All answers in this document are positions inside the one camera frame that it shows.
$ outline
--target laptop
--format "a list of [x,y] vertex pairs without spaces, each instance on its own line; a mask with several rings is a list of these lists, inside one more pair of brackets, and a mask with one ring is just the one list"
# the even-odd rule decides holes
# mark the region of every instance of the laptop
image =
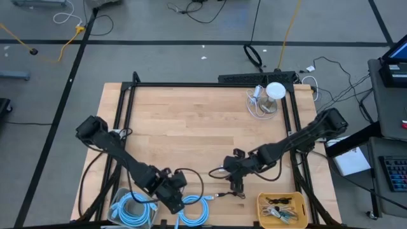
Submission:
[[381,61],[379,73],[385,87],[407,88],[407,35],[381,57]]

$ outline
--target wooden tabletop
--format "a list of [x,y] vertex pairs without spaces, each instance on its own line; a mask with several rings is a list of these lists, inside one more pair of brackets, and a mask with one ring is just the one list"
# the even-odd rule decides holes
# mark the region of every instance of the wooden tabletop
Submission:
[[[121,83],[106,83],[97,115],[113,126]],[[309,85],[295,85],[296,100],[301,126],[305,127],[316,116],[315,105]],[[279,111],[270,120],[257,120],[247,111],[246,88],[198,88],[198,87],[137,87],[135,90],[130,128],[133,134],[127,139],[126,150],[140,162],[159,169],[186,167],[199,172],[205,183],[205,195],[214,195],[230,190],[226,180],[213,179],[208,171],[223,164],[225,156],[232,155],[234,148],[249,151],[267,142],[278,142],[287,136],[284,117],[279,101]],[[287,98],[292,129],[294,118]],[[121,117],[124,122],[125,108]],[[315,150],[325,153],[322,144]],[[88,150],[84,169],[98,155]],[[295,191],[289,153],[283,156],[282,174],[275,182],[268,182],[255,175],[244,178],[246,199],[225,196],[209,202],[210,216],[206,222],[217,226],[252,226],[257,221],[256,199],[259,193],[286,193]],[[93,202],[100,191],[106,155],[102,155],[90,168],[84,185],[82,211]],[[335,191],[326,159],[309,154],[308,162],[314,193],[332,217],[341,221]],[[275,177],[279,166],[263,173]],[[188,185],[184,195],[200,193],[196,175],[184,171]],[[127,187],[125,170],[121,172],[120,187]],[[102,219],[106,219],[110,193],[106,196]],[[185,213],[197,218],[202,211],[200,204],[189,205]],[[78,196],[71,219],[78,218]],[[177,215],[172,215],[163,205],[156,223],[166,219],[174,225]]]

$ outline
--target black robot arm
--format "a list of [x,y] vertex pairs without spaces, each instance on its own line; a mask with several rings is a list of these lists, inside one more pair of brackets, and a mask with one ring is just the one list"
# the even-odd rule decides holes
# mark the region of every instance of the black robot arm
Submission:
[[231,190],[242,193],[244,190],[243,177],[248,174],[260,174],[277,164],[284,152],[295,149],[300,152],[313,150],[315,141],[321,137],[330,140],[346,130],[348,123],[337,109],[327,109],[317,115],[307,127],[277,143],[264,144],[251,150],[245,156],[241,149],[234,149],[235,156],[227,156],[223,162],[223,169],[230,173]]
[[85,145],[100,148],[124,166],[134,183],[148,195],[156,195],[172,214],[184,208],[180,189],[187,183],[182,171],[171,174],[169,168],[158,170],[152,165],[138,162],[124,150],[119,134],[108,132],[107,123],[97,116],[87,118],[76,131],[76,137]]

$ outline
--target coiled blue cable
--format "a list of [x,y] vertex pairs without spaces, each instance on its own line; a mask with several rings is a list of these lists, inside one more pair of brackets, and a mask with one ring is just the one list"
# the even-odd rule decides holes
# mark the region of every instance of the coiled blue cable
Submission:
[[[195,200],[197,200],[199,198],[198,195],[190,195],[187,196],[183,199],[183,202],[185,204],[187,203],[191,203]],[[208,203],[206,202],[207,200],[213,200],[214,197],[213,196],[203,196],[199,202],[201,202],[202,204],[202,214],[198,219],[188,219],[185,215],[184,215],[184,209],[178,212],[178,218],[177,218],[177,222],[175,225],[175,229],[178,229],[178,225],[179,225],[179,220],[181,220],[182,222],[185,223],[186,226],[200,226],[202,224],[204,224],[209,217],[209,206]]]
[[[144,195],[142,195],[140,193],[137,193],[134,191],[133,194],[134,194],[134,197],[139,201],[148,200]],[[142,225],[145,225],[146,223],[148,223],[148,225],[151,225],[151,217],[150,217],[151,210],[156,211],[157,205],[155,205],[154,203],[142,204],[144,206],[144,210],[143,210],[142,214],[136,215],[136,214],[132,214],[127,211],[127,203],[129,200],[134,202],[131,193],[127,193],[120,199],[119,202],[113,204],[110,207],[113,210],[112,218],[119,217],[125,225],[131,226],[131,227],[140,227]]]

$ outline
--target yellow cable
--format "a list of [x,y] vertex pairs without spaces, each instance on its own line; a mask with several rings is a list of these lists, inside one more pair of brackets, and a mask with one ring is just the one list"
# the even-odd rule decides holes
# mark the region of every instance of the yellow cable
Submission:
[[277,65],[277,68],[278,68],[278,69],[280,69],[280,65],[281,65],[281,62],[282,62],[282,56],[284,55],[284,50],[286,49],[286,42],[287,42],[288,34],[289,34],[289,32],[290,32],[291,26],[293,26],[295,17],[297,16],[297,13],[298,13],[298,10],[300,9],[300,6],[301,6],[301,0],[298,0],[298,2],[297,2],[297,7],[295,8],[294,15],[293,15],[293,17],[291,18],[290,25],[289,25],[289,27],[288,27],[288,29],[287,29],[286,36],[285,36],[284,42],[283,42],[283,44],[282,44],[282,49],[281,49],[281,54],[280,54],[280,60],[279,60],[279,64]]
[[32,48],[30,48],[30,46],[26,45],[16,35],[14,35],[11,31],[9,31],[3,23],[0,23],[0,28],[4,29],[8,34],[10,34],[10,36],[12,36],[14,39],[16,39],[21,45],[28,48],[28,50],[30,50],[30,51],[32,50]]
[[84,30],[85,30],[84,27],[82,27],[82,26],[76,26],[76,34],[75,34],[75,36],[73,36],[72,39],[70,39],[66,44],[63,45],[63,47],[61,48],[61,53],[59,54],[59,58],[58,58],[57,62],[61,61],[62,56],[63,56],[63,54],[64,54],[65,47],[66,47],[67,45],[69,45],[69,43],[71,43],[71,42],[72,42],[81,32],[83,32]]
[[[0,23],[0,28],[4,29],[8,34],[10,34],[10,36],[12,36],[14,39],[16,39],[21,45],[28,48],[28,50],[30,50],[30,51],[33,50],[30,46],[26,45],[16,35],[14,35],[11,31],[9,31],[4,24]],[[61,48],[61,52],[59,54],[58,60],[50,60],[46,57],[40,56],[41,59],[43,59],[44,61],[47,61],[47,62],[52,62],[52,63],[60,62],[62,59],[62,56],[64,55],[66,46],[69,45],[81,32],[83,32],[85,30],[85,28],[82,26],[76,26],[75,29],[76,29],[75,36],[73,36],[66,44],[63,45],[63,47]]]

